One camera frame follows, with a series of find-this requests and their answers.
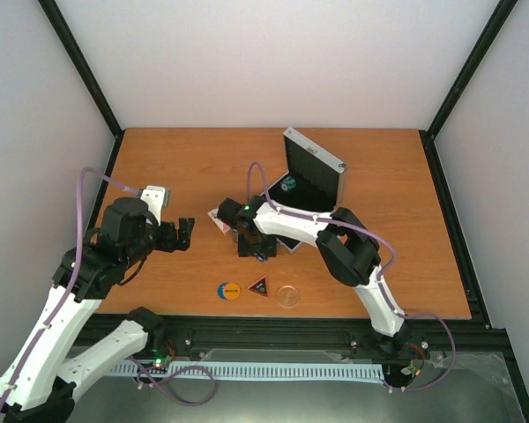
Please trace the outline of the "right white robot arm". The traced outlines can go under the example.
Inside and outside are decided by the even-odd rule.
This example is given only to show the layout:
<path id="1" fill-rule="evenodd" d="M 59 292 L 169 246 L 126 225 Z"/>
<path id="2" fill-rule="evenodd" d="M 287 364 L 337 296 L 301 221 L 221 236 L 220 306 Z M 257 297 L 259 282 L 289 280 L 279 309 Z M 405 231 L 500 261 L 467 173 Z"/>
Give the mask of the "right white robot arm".
<path id="1" fill-rule="evenodd" d="M 350 210 L 304 211 L 252 197 L 234 209 L 230 225 L 258 256 L 270 236 L 287 237 L 317 248 L 330 275 L 352 288 L 361 300 L 378 335 L 380 352 L 396 357 L 403 349 L 408 324 L 384 278 L 388 266 L 382 264 L 379 255 L 384 241 L 367 230 Z"/>

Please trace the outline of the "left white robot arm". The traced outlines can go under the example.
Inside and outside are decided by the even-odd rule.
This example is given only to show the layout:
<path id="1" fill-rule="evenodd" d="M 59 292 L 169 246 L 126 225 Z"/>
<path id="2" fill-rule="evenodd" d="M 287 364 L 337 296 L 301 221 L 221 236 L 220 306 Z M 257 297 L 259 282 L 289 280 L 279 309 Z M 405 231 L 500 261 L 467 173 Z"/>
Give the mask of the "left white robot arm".
<path id="1" fill-rule="evenodd" d="M 130 282 L 128 271 L 137 275 L 154 251 L 190 247 L 195 220 L 161 220 L 166 205 L 156 197 L 118 198 L 101 225 L 65 253 L 37 323 L 0 376 L 0 421 L 65 422 L 82 395 L 119 362 L 141 351 L 168 352 L 163 319 L 139 307 L 76 358 L 66 357 L 111 289 Z"/>

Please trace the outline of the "aluminium poker case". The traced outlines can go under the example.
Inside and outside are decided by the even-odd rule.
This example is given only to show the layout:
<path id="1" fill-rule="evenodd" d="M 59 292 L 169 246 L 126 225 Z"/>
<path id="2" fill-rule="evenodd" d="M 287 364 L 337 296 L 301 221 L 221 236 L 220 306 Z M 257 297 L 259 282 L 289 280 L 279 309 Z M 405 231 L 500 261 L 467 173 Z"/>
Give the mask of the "aluminium poker case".
<path id="1" fill-rule="evenodd" d="M 268 189 L 273 201 L 313 212 L 331 212 L 343 200 L 347 163 L 294 128 L 283 132 L 287 171 Z M 288 175 L 296 187 L 283 192 Z"/>

